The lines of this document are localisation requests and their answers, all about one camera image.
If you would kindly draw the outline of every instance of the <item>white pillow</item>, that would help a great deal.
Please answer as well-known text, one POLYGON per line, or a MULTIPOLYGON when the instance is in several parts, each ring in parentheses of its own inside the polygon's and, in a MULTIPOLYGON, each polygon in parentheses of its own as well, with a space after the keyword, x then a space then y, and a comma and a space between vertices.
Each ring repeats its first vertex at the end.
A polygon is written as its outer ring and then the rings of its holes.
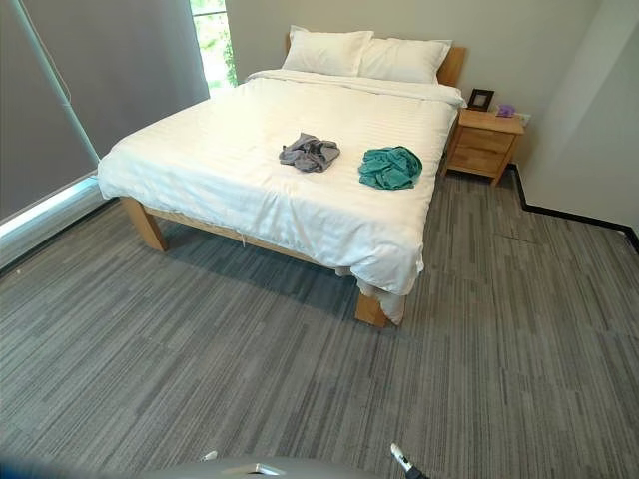
POLYGON ((356 77, 373 32, 321 33, 291 27, 291 48, 282 68, 356 77))
POLYGON ((450 45, 451 40, 373 38, 364 51, 359 75, 393 82, 437 84, 437 70, 450 45))

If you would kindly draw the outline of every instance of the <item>crumpled clothing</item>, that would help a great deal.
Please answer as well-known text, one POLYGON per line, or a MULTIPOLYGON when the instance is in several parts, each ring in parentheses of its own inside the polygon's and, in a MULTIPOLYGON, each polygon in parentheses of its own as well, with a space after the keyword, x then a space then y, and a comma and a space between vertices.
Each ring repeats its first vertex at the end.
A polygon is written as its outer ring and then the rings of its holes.
POLYGON ((368 150, 359 167, 359 182, 379 190, 414 188, 421 161, 406 147, 368 150))
POLYGON ((280 163, 292 165, 306 173, 321 173, 332 164, 339 153, 336 142, 320 140, 313 135, 301 133, 292 145, 282 147, 280 163))

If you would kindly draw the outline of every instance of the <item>picture frame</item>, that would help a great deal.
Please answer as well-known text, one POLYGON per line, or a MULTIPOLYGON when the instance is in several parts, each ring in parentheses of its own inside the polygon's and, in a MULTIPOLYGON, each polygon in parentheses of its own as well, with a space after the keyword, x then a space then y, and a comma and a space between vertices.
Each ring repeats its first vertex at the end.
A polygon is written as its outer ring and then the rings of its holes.
POLYGON ((470 100, 468 100, 468 110, 487 112, 494 93, 492 90, 473 88, 470 94, 470 100))

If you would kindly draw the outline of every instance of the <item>gray cloth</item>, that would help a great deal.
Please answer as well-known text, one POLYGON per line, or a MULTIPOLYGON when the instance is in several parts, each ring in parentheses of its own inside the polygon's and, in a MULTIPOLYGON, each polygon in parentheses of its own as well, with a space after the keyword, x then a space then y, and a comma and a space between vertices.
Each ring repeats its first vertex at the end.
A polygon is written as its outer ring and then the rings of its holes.
POLYGON ((336 142, 319 140, 318 137, 301 133, 287 147, 282 147, 280 163, 292 165, 303 172, 323 172, 339 156, 336 142))

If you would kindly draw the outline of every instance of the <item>purple object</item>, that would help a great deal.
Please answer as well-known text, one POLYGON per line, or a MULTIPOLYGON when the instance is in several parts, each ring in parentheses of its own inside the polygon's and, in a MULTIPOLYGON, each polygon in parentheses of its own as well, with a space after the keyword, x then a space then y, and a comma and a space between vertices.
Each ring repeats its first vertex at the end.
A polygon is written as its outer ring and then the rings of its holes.
POLYGON ((510 117, 513 117, 514 114, 515 114, 515 107, 513 107, 512 105, 499 105, 499 108, 497 109, 498 117, 510 118, 510 117))

